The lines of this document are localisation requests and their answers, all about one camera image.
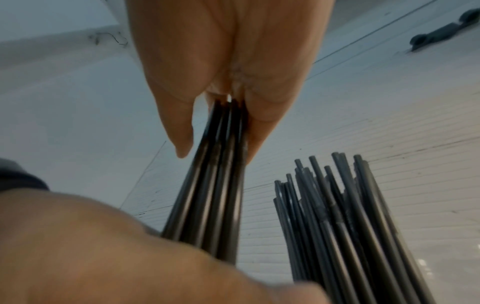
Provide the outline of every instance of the human hand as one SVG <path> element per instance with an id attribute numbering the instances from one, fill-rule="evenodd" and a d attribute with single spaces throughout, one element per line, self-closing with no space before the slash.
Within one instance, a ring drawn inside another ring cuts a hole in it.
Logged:
<path id="1" fill-rule="evenodd" d="M 0 194 L 0 302 L 327 304 L 314 284 L 270 287 L 92 200 Z"/>
<path id="2" fill-rule="evenodd" d="M 178 157 L 193 145 L 197 96 L 249 112 L 248 158 L 296 99 L 334 0 L 128 0 L 130 27 Z"/>

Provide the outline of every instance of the palm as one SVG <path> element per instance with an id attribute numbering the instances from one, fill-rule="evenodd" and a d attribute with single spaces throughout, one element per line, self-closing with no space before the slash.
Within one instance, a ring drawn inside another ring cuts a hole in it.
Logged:
<path id="1" fill-rule="evenodd" d="M 206 91 L 207 100 L 245 99 L 252 157 L 300 91 L 332 6 L 333 0 L 131 0 L 136 47 L 177 150 L 191 131 L 182 127 L 191 105 Z"/>

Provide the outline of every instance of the skin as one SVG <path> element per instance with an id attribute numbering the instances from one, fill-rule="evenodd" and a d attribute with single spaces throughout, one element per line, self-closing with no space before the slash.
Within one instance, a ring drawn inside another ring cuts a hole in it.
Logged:
<path id="1" fill-rule="evenodd" d="M 325 304 L 314 284 L 272 287 L 78 196 L 0 193 L 0 302 Z"/>
<path id="2" fill-rule="evenodd" d="M 127 0 L 130 27 L 178 157 L 193 145 L 197 96 L 250 114 L 248 162 L 295 101 L 334 0 Z"/>

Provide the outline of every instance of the dark sleeve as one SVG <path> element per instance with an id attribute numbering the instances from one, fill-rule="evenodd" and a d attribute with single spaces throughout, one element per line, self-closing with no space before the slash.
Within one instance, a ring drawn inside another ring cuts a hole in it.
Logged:
<path id="1" fill-rule="evenodd" d="M 49 190 L 47 184 L 28 174 L 17 163 L 0 158 L 0 192 L 18 188 Z"/>

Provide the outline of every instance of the bundle of metal rods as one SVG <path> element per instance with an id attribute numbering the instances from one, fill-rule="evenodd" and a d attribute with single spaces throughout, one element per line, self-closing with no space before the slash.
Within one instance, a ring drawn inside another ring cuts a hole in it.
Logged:
<path id="1" fill-rule="evenodd" d="M 235 264 L 247 157 L 245 103 L 215 102 L 162 237 Z"/>
<path id="2" fill-rule="evenodd" d="M 354 178 L 345 154 L 332 157 L 344 192 L 314 156 L 313 173 L 295 160 L 301 199 L 290 174 L 275 181 L 293 279 L 318 282 L 335 304 L 435 304 L 368 163 L 354 157 Z"/>

